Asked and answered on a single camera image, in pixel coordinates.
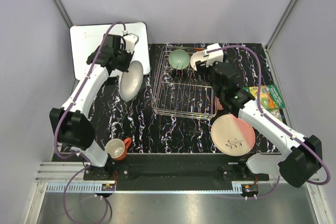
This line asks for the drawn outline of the small white bowl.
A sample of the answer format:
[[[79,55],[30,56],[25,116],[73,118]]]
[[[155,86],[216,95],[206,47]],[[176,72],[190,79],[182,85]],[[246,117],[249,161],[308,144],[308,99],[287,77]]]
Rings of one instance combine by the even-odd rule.
[[[193,68],[194,71],[197,71],[196,63],[198,61],[200,62],[206,62],[208,59],[208,56],[205,56],[202,51],[198,51],[194,53],[190,58],[190,65]]]

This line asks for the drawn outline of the large white plate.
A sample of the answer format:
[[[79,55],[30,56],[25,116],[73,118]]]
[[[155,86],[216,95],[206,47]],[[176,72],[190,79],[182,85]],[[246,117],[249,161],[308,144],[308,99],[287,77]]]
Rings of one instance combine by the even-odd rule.
[[[139,61],[130,63],[128,71],[119,78],[119,95],[123,101],[130,101],[137,96],[143,82],[143,66]]]

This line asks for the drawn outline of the green ceramic bowl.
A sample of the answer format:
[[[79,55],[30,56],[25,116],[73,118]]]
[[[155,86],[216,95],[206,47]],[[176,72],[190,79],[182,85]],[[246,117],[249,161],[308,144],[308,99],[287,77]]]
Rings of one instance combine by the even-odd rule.
[[[183,70],[189,66],[190,57],[186,51],[177,49],[170,53],[168,61],[173,69]]]

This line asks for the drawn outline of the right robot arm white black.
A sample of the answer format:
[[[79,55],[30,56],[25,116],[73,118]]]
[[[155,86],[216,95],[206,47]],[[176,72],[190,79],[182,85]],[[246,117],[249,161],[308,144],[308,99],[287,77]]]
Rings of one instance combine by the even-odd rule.
[[[236,72],[225,62],[207,66],[196,62],[200,78],[210,84],[224,110],[251,125],[273,143],[280,154],[253,154],[238,167],[239,176],[250,180],[256,174],[281,176],[299,188],[309,183],[322,167],[322,143],[315,135],[306,137],[282,123],[260,102],[236,83]]]

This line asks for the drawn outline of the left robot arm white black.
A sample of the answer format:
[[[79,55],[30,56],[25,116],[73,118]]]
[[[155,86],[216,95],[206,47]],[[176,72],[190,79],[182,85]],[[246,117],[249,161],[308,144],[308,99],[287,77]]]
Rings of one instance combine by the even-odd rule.
[[[127,72],[139,38],[104,34],[101,44],[86,61],[85,72],[70,98],[61,108],[53,108],[49,118],[54,133],[54,146],[59,143],[72,149],[71,156],[82,155],[103,180],[113,175],[108,154],[95,141],[95,130],[87,116],[91,105],[114,70]]]

